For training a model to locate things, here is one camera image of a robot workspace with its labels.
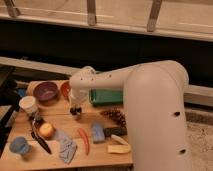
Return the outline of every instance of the white container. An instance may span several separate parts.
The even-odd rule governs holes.
[[[36,98],[33,96],[25,96],[19,101],[19,106],[22,108],[30,117],[38,113],[38,106]]]

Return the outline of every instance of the brown object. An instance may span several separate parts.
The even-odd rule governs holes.
[[[49,139],[54,135],[55,129],[50,123],[43,123],[39,128],[39,133],[45,139]]]
[[[117,108],[107,109],[100,112],[101,115],[108,116],[116,122],[116,124],[126,127],[126,120],[124,114]]]

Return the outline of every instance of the pink object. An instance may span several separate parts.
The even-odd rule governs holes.
[[[36,86],[33,95],[40,102],[46,102],[55,98],[58,94],[58,87],[54,82],[46,81]]]

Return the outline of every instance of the carrot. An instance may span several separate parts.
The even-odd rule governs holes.
[[[78,128],[78,133],[79,133],[80,137],[84,141],[86,155],[88,155],[89,154],[89,140],[88,140],[88,136],[87,136],[86,132],[82,128]]]

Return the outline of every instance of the gray cloth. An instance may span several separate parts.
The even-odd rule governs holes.
[[[56,129],[53,139],[60,143],[59,158],[69,164],[74,157],[77,144],[59,129]]]

